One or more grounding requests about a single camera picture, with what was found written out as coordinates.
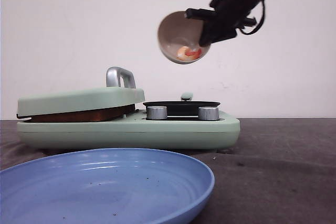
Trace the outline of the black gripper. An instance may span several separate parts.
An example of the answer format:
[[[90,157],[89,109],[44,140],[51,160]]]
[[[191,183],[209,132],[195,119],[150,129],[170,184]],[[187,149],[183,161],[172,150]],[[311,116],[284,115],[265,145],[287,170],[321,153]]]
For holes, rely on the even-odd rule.
[[[264,0],[212,0],[208,9],[188,8],[185,18],[203,20],[203,27],[198,44],[210,44],[229,40],[237,36],[236,28],[254,26],[247,16],[251,10]]]

